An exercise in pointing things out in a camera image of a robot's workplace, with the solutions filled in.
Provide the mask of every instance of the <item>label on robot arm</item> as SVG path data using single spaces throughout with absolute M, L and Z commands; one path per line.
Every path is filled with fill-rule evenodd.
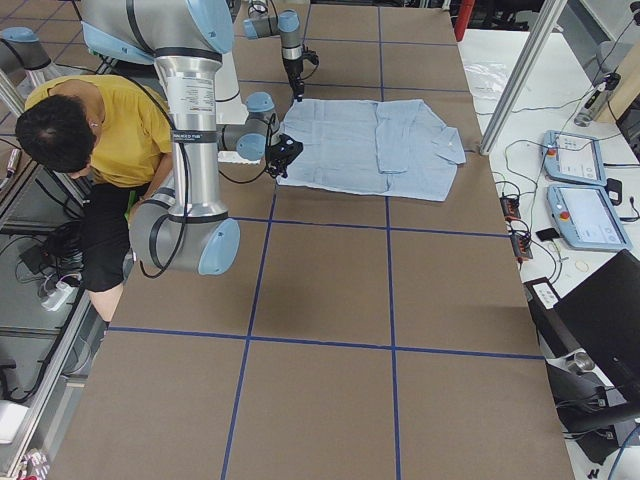
M 215 115 L 213 80 L 208 78 L 169 77 L 167 101 L 174 115 Z
M 547 310 L 551 310 L 553 306 L 558 303 L 559 299 L 556 294 L 553 293 L 553 290 L 551 290 L 549 284 L 536 283 L 535 285 L 533 285 L 533 289 L 535 290 L 538 298 Z

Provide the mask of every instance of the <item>yellow shirt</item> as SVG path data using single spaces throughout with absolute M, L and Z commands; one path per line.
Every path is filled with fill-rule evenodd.
M 26 108 L 44 100 L 53 87 L 70 79 L 95 85 L 104 101 L 102 135 L 91 154 L 94 181 L 118 187 L 150 182 L 160 157 L 171 152 L 170 127 L 158 107 L 129 80 L 115 75 L 56 78 L 36 88 L 29 95 Z M 166 110 L 164 100 L 156 92 L 147 90 Z

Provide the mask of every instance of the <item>red pole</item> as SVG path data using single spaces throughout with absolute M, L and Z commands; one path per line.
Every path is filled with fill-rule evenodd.
M 456 41 L 458 42 L 464 37 L 464 32 L 467 29 L 467 25 L 469 25 L 471 12 L 473 11 L 473 5 L 475 3 L 476 0 L 463 0 L 462 5 L 460 5 L 460 11 L 458 12 L 458 18 L 456 19 L 456 26 L 453 29 L 456 34 Z

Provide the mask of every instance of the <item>chair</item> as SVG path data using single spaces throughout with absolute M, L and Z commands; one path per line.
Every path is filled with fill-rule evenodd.
M 544 0 L 487 0 L 482 28 L 527 31 L 528 22 L 516 21 L 518 12 L 539 12 L 543 4 Z

